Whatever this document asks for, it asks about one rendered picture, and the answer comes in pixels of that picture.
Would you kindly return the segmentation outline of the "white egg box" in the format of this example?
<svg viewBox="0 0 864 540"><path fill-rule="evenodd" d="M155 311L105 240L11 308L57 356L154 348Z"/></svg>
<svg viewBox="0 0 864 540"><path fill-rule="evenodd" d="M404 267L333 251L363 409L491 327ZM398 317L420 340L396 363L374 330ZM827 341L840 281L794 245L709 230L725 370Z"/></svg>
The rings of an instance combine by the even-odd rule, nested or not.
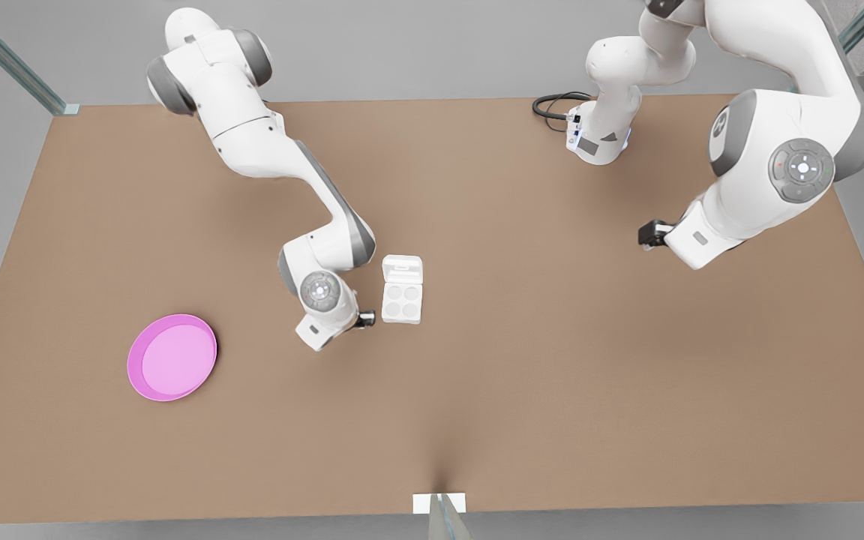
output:
<svg viewBox="0 0 864 540"><path fill-rule="evenodd" d="M422 317L423 262L418 256L387 255L382 260L384 323L418 325Z"/></svg>

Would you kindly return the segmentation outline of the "pink round plate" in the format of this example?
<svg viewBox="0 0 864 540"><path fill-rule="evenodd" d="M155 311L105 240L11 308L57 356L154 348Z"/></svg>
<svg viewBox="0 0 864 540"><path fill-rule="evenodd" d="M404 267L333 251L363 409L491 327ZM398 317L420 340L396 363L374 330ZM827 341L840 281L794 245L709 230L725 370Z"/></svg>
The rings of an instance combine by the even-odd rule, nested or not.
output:
<svg viewBox="0 0 864 540"><path fill-rule="evenodd" d="M142 397L172 402L210 376L218 356L212 327L191 314L161 317L138 334L127 356L127 377Z"/></svg>

